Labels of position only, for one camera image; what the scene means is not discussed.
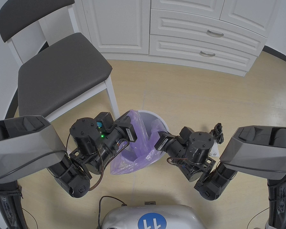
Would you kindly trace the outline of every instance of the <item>beige floor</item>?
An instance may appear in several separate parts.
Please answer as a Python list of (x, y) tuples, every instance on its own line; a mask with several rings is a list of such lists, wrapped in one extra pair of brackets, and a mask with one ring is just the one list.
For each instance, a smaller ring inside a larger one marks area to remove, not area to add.
[[(110, 61), (112, 81), (120, 113), (145, 109), (159, 114), (174, 134), (183, 126), (210, 131), (218, 122), (224, 128), (225, 148), (240, 126), (286, 126), (286, 62), (262, 52), (252, 69), (240, 76), (185, 66), (158, 63)], [(70, 126), (81, 117), (95, 117), (110, 111), (105, 92), (80, 104), (53, 122), (66, 142)], [(71, 140), (70, 147), (75, 148)], [(221, 197), (206, 201), (194, 190), (178, 168), (162, 158), (132, 174), (112, 176), (106, 170), (102, 183), (80, 199), (71, 198), (47, 170), (19, 181), (23, 186), (23, 207), (36, 218), (40, 229), (96, 228), (99, 198), (116, 196), (128, 205), (185, 204), (197, 210), (211, 228), (247, 227), (250, 219), (268, 207), (266, 179), (238, 173)], [(102, 217), (120, 204), (104, 199)], [(263, 212), (249, 228), (264, 228), (268, 213)], [(28, 226), (35, 228), (26, 216)]]

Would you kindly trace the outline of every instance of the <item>blue circular logo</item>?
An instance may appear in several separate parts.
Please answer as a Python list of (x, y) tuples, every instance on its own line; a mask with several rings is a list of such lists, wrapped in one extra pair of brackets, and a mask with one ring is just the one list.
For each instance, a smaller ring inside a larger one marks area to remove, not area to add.
[(165, 229), (166, 219), (157, 213), (148, 213), (138, 221), (139, 229)]

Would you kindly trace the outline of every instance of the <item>purple plastic bag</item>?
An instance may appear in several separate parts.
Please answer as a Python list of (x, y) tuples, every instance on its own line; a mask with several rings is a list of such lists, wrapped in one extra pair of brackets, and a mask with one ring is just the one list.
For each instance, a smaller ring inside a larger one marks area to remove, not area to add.
[[(128, 174), (140, 170), (157, 160), (165, 152), (157, 151), (154, 146), (159, 140), (159, 131), (166, 131), (161, 120), (156, 119), (152, 122), (152, 131), (148, 137), (145, 125), (138, 111), (130, 110), (127, 114), (130, 116), (131, 124), (137, 134), (137, 140), (130, 143), (118, 156), (110, 163), (110, 173), (112, 175)], [(126, 142), (120, 145), (119, 150), (126, 145)]]

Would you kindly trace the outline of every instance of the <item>gray chair seat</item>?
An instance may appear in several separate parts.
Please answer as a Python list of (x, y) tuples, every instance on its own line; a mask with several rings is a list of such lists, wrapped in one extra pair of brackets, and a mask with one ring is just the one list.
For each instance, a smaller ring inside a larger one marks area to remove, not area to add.
[(67, 36), (20, 67), (19, 115), (46, 117), (105, 81), (111, 70), (107, 60), (81, 33)]

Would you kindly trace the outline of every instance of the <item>drawer handle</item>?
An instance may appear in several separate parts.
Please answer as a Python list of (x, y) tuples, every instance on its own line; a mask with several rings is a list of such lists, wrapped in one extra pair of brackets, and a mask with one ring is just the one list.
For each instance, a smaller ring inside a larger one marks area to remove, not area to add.
[(206, 53), (206, 52), (202, 52), (202, 51), (200, 51), (200, 53), (201, 54), (203, 54), (203, 55), (206, 55), (206, 56), (215, 56), (215, 54), (213, 53), (213, 54), (210, 54), (210, 53)]
[(219, 34), (219, 33), (216, 33), (216, 32), (212, 32), (212, 31), (210, 31), (210, 30), (207, 30), (207, 33), (210, 33), (210, 34), (212, 34), (212, 35), (215, 35), (215, 36), (224, 36), (224, 34), (223, 33), (221, 33), (221, 34)]

